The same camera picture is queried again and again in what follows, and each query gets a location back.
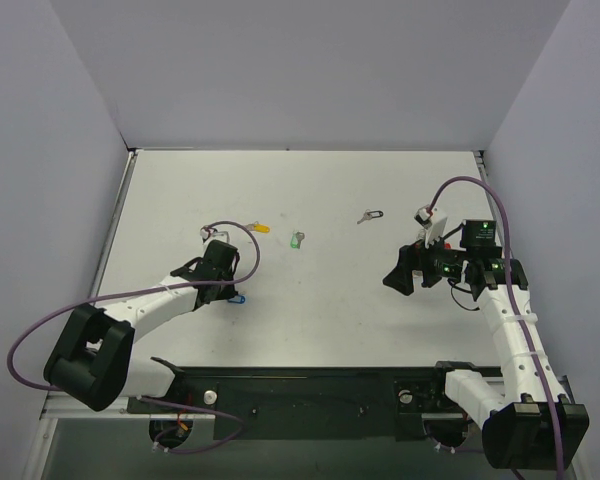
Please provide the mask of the key with blue tag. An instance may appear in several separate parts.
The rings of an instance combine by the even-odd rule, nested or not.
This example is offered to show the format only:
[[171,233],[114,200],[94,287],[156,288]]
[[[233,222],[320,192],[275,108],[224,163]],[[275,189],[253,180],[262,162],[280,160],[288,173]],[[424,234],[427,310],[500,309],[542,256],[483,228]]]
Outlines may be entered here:
[[244,295],[236,295],[233,298],[228,299],[228,302],[232,304],[244,304],[246,302],[246,297]]

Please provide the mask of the red keyring with keys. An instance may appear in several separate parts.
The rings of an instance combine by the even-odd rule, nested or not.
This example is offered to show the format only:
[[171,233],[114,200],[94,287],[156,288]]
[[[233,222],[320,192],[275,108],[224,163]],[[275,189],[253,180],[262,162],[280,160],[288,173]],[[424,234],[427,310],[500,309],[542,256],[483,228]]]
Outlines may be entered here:
[[[426,238],[426,234],[427,234],[427,231],[426,231],[425,229],[420,229],[420,230],[418,231],[418,233],[416,234],[415,242],[421,242],[421,241],[424,241],[424,240],[425,240],[425,238]],[[451,249],[451,248],[452,248],[452,246],[451,246],[451,244],[450,244],[450,243],[448,243],[448,242],[444,242],[444,248],[445,248],[445,249]]]

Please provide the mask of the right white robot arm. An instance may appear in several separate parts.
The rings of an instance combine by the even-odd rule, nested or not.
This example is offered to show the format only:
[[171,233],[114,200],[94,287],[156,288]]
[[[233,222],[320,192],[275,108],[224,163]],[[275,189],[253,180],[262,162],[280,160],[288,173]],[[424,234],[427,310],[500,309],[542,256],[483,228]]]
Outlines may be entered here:
[[417,240],[400,248],[385,286],[409,296],[416,281],[432,288],[462,284],[477,304],[495,344],[504,383],[491,387],[474,367],[453,366],[431,379],[429,402],[457,404],[482,432],[489,464],[498,469],[567,469],[589,427],[584,405],[572,402],[558,381],[537,330],[529,283],[521,263],[496,242],[493,220],[465,220],[460,246],[447,245],[446,218],[418,216]]

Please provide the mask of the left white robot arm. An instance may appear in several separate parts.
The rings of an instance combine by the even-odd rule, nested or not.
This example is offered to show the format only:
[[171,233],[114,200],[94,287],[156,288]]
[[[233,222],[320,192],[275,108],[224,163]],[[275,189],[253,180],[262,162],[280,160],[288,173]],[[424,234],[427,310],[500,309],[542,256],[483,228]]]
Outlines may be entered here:
[[94,411],[119,397],[150,396],[161,410],[180,408],[186,397],[177,368],[163,360],[133,359],[136,341],[171,319],[237,295],[233,285],[238,249],[209,241],[202,256],[172,271],[158,291],[104,307],[74,308],[45,365],[52,386]]

